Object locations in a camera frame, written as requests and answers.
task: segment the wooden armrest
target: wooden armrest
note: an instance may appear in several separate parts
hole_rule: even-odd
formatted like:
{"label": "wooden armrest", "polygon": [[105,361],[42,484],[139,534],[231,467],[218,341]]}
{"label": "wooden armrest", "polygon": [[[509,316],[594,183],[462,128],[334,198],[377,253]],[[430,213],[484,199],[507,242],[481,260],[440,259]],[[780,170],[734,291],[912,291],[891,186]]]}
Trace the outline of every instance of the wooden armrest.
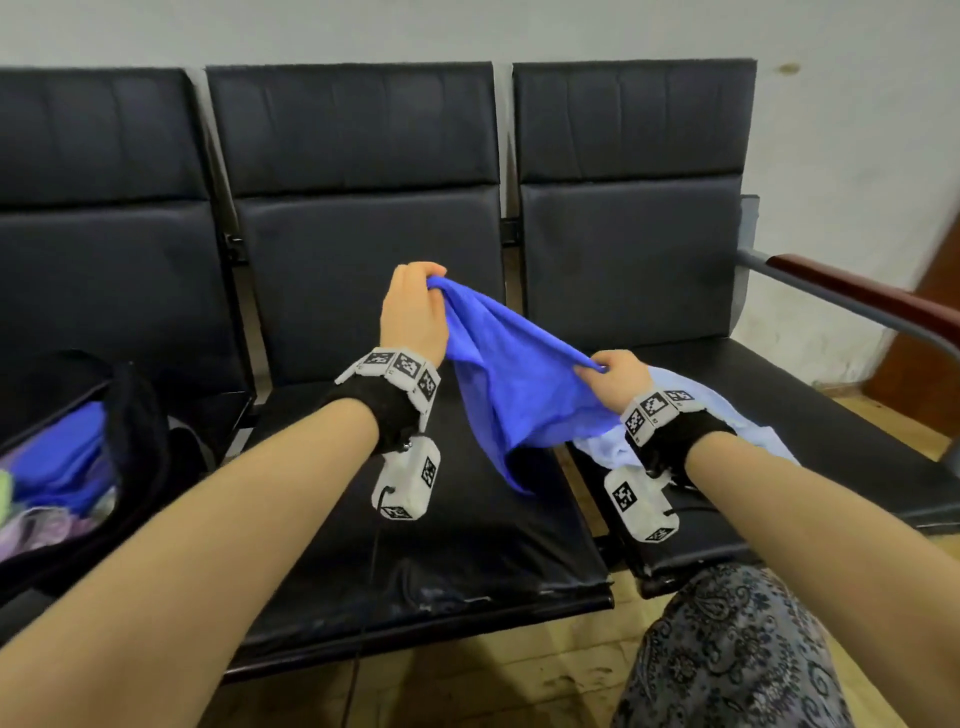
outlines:
{"label": "wooden armrest", "polygon": [[960,311],[802,255],[772,255],[766,264],[942,336],[960,349]]}

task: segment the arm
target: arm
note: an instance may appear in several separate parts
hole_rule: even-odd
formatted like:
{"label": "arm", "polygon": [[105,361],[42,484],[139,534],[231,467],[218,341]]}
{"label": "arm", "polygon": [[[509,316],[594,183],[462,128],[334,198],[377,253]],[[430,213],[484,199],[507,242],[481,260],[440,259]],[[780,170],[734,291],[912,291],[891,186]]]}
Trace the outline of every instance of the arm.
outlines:
{"label": "arm", "polygon": [[[400,266],[381,345],[436,364],[435,264]],[[10,725],[195,725],[236,646],[370,457],[376,420],[336,400],[212,474],[0,650]]]}
{"label": "arm", "polygon": [[[654,386],[629,352],[594,359],[609,371],[579,373],[614,411]],[[734,435],[701,439],[685,468],[909,725],[955,722],[960,564],[853,491]]]}

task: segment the black wrist strap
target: black wrist strap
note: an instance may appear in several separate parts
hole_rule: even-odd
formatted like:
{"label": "black wrist strap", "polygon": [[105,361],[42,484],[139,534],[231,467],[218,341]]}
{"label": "black wrist strap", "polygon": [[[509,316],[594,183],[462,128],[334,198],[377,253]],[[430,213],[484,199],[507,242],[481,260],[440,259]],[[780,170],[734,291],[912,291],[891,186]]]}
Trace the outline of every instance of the black wrist strap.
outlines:
{"label": "black wrist strap", "polygon": [[642,448],[636,445],[629,434],[626,438],[651,476],[658,477],[669,468],[677,485],[694,488],[686,474],[686,457],[690,449],[711,432],[735,434],[723,420],[713,417],[707,410],[701,410],[683,413],[658,427]]}
{"label": "black wrist strap", "polygon": [[420,430],[420,412],[407,393],[382,376],[352,376],[327,392],[320,407],[344,399],[362,401],[376,418],[380,429],[376,454],[403,449]]}

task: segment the leg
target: leg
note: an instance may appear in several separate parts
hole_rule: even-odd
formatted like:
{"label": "leg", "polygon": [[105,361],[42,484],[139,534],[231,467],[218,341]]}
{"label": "leg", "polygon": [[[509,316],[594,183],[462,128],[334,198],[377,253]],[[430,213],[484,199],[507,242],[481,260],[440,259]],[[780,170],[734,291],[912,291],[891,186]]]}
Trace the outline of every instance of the leg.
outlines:
{"label": "leg", "polygon": [[853,723],[816,619],[766,571],[724,564],[647,630],[612,726]]}

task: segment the black bag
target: black bag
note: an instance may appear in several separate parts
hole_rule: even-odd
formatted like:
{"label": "black bag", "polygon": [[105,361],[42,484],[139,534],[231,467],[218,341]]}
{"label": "black bag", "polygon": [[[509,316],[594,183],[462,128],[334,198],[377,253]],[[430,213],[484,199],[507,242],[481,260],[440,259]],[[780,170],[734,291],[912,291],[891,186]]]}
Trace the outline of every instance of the black bag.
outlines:
{"label": "black bag", "polygon": [[0,368],[0,455],[93,400],[103,402],[107,415],[116,505],[89,533],[0,562],[0,605],[31,588],[61,596],[212,467],[196,434],[171,425],[150,382],[132,364],[111,365],[83,352]]}

